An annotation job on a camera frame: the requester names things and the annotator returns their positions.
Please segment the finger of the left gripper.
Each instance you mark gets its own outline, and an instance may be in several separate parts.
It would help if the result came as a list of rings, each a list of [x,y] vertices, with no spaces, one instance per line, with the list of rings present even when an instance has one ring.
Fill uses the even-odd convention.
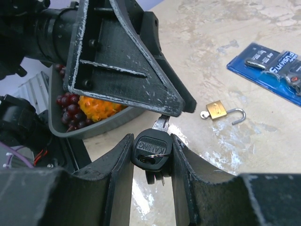
[[[135,0],[127,1],[127,11],[136,33],[140,36],[146,48],[150,51],[161,69],[167,75],[167,78],[171,81],[175,89],[184,100],[185,105],[183,111],[187,113],[193,113],[197,105],[196,100],[185,87],[162,53],[159,42],[158,18],[153,12],[144,11]]]
[[[144,10],[134,0],[82,0],[63,87],[177,117],[185,102],[140,37]]]

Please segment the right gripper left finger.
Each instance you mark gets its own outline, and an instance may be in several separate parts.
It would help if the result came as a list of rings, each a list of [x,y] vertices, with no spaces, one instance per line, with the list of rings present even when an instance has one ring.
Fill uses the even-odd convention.
[[[105,155],[73,174],[60,167],[2,170],[1,225],[129,225],[133,144],[133,134],[127,134]]]

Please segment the brass padlock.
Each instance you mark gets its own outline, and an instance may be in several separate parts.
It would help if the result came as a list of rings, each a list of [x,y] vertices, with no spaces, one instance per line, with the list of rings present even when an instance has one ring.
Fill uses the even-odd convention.
[[[206,111],[201,111],[200,117],[202,119],[211,118],[214,121],[226,117],[228,114],[235,113],[235,112],[241,113],[242,117],[236,121],[233,121],[231,123],[233,126],[243,122],[246,119],[245,111],[241,108],[233,108],[230,110],[226,110],[222,102],[218,100],[210,104],[207,104]]]

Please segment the bunch of black keys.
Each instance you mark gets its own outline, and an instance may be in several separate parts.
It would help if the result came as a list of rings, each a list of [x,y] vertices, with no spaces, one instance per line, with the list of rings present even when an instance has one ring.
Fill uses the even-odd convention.
[[[167,132],[169,119],[161,115],[152,128],[142,131],[134,140],[131,161],[145,171],[149,185],[171,176],[173,142]]]

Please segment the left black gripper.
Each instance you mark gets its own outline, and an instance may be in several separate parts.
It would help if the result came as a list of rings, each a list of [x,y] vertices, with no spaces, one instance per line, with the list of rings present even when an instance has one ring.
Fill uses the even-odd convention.
[[[18,68],[23,59],[66,65],[79,2],[50,8],[48,0],[0,2],[0,65]]]

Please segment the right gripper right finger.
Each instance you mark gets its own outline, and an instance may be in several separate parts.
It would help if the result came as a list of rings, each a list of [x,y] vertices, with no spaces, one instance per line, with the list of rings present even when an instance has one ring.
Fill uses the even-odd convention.
[[[298,226],[300,174],[234,176],[173,140],[172,187],[178,226]]]

